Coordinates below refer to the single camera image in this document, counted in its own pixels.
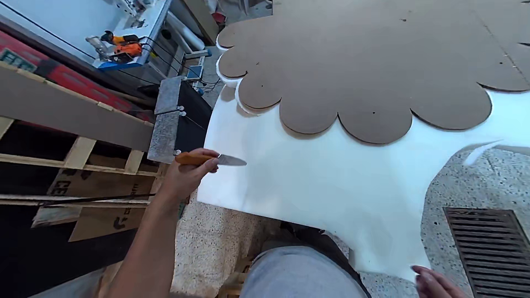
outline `knife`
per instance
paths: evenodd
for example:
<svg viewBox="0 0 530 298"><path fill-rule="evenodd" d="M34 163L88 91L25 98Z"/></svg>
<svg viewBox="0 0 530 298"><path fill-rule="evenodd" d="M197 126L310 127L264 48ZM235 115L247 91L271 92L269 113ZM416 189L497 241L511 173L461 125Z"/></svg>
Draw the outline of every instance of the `knife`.
<svg viewBox="0 0 530 298"><path fill-rule="evenodd" d="M207 160L212 159L213 157L203 154L194 154L189 152L182 152L179 155L175 156L175 161L180 164L194 164L201 165ZM220 165L246 165L246 162L237 157L230 155L220 154L218 157Z"/></svg>

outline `wire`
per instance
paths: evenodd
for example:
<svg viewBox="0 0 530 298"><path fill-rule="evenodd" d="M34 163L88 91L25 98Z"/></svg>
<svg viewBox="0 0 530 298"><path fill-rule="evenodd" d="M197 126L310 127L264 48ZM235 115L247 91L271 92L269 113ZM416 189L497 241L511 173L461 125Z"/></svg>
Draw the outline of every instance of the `wire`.
<svg viewBox="0 0 530 298"><path fill-rule="evenodd" d="M180 64L182 67L184 68L187 68L189 71L193 72L197 77L199 77L199 80L205 84L216 84L219 82L219 80L216 82L216 83L212 83L212 82L206 82L204 81L203 79L200 78L199 74L196 73L195 71L193 71L192 69L190 69L188 66L182 64L180 61L178 61L168 50L164 49L158 42L156 42L154 39L152 39L151 37L149 36L144 36L144 37L141 37L139 38L139 40L142 40L144 38L147 38L148 40L152 41L155 45L157 45L159 48L161 48L164 52L168 53L173 60L175 60L178 64Z"/></svg>
<svg viewBox="0 0 530 298"><path fill-rule="evenodd" d="M145 195L125 195L125 196L114 196L114 197L95 197L95 198L75 198L75 199L65 199L65 200L50 200L42 203L41 206L51 206L57 204L68 204L68 203L85 203L93 202L100 200L110 200L110 199L131 199L131 198L140 198L140 197L152 197L156 194L145 194Z"/></svg>
<svg viewBox="0 0 530 298"><path fill-rule="evenodd" d="M190 119L190 120L191 120L191 122L195 123L195 125L197 125L198 127L202 128L202 129L203 129L204 131L206 131L206 130L204 129L204 127L202 127L202 126L198 125L198 124L197 124L197 122L193 121L193 119L191 119L190 117L188 117L188 116L184 116L184 117L186 117L186 118Z"/></svg>
<svg viewBox="0 0 530 298"><path fill-rule="evenodd" d="M144 36L144 37L142 37L142 38L139 38L139 40L144 39L144 38L149 38L149 37ZM174 69L174 70L176 71L177 74L179 73L179 71L178 71L175 67L173 67L173 65L171 65L169 62L167 62L166 60L164 60L159 54L156 53L156 51L155 51L155 49L153 48L152 45L150 45L150 44L148 44L148 43L141 43L140 45L142 45L142 46L150 46L150 47L151 47L151 51L153 51L153 53L155 53L155 55L156 55L158 58L160 58L160 60L162 60L162 61L164 61L166 64L168 64L172 69ZM177 61L181 66L184 66L184 65L182 65L178 60L176 60L175 57L173 57L173 59L174 59L175 61ZM190 71L193 72L195 75L199 76L199 75L198 75L196 72L194 72L193 70L190 69ZM213 90L213 89L217 86L217 84L219 84L219 83L222 82L221 79L218 79L217 82L215 82L215 83L209 83L209 82L205 82L205 81L203 81L201 78L199 78L199 81L202 82L202 83L205 83L205 84L213 84L213 86L210 86L210 87L201 87L202 89L205 89L205 90Z"/></svg>
<svg viewBox="0 0 530 298"><path fill-rule="evenodd" d="M64 43L66 43L67 45L71 46L72 48L74 48L74 49L80 51L81 53L83 53L83 54L89 56L90 58L96 60L96 58L93 57L92 55L87 54L85 51L79 49L79 48L76 47L75 45L73 45L73 44L69 43L68 41L62 39L61 37L55 35L53 32L51 32L51 31L49 31L48 29L44 28L43 26L37 24L37 23L34 22L32 19L28 18L27 16L25 16L25 15L23 15L22 13L18 12L18 11L15 10L14 8L12 8L12 7L10 7L9 5L5 4L3 1L0 1L0 4L4 5L5 7L7 7L9 10L11 10L12 12L14 12L15 14L21 16L21 17L24 18L26 21L28 21L28 22L32 23L33 25L39 27L39 28L42 29L44 32L50 34L51 36L57 38L58 40L60 40L60 41L62 41L62 42L64 42ZM143 78L139 78L139 77L137 77L137 76L135 76L135 75L131 75L130 73L126 73L126 72L121 71L121 70L118 70L118 71L121 72L121 73L124 73L124 74L126 74L126 75L132 76L132 77L134 77L134 78L137 78L137 79L139 79L139 80L141 80L141 81L147 82L147 83L149 83L149 84L155 84L155 85L158 85L158 83L153 83L153 82L150 82L150 81L148 81L148 80L144 80Z"/></svg>

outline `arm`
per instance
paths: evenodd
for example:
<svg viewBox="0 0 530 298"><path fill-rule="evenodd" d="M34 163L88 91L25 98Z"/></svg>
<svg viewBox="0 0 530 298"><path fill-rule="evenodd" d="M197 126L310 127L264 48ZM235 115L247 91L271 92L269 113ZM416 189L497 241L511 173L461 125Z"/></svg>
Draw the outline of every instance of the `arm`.
<svg viewBox="0 0 530 298"><path fill-rule="evenodd" d="M207 149L195 149L192 153L219 156ZM208 172L217 171L218 162L213 158L199 167L173 162L144 214L107 298L169 296L175 264L179 203L199 186Z"/></svg>

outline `power tool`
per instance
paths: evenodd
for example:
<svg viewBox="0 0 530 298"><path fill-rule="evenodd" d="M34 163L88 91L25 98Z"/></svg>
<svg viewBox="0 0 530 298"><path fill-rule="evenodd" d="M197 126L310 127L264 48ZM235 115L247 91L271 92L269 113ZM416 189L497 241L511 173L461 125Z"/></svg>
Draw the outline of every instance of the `power tool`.
<svg viewBox="0 0 530 298"><path fill-rule="evenodd" d="M138 37L134 34L126 36L114 36L112 31L105 30L100 38L111 45L114 45L114 55L109 55L108 60L123 64L133 60L134 57L142 54L142 46Z"/></svg>

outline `metal grate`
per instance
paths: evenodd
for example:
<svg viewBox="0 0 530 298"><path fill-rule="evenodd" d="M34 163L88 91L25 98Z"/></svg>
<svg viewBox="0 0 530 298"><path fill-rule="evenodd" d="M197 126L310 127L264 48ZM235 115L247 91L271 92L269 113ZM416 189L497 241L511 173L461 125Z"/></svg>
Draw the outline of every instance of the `metal grate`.
<svg viewBox="0 0 530 298"><path fill-rule="evenodd" d="M511 210L444 208L475 297L530 297L530 244Z"/></svg>

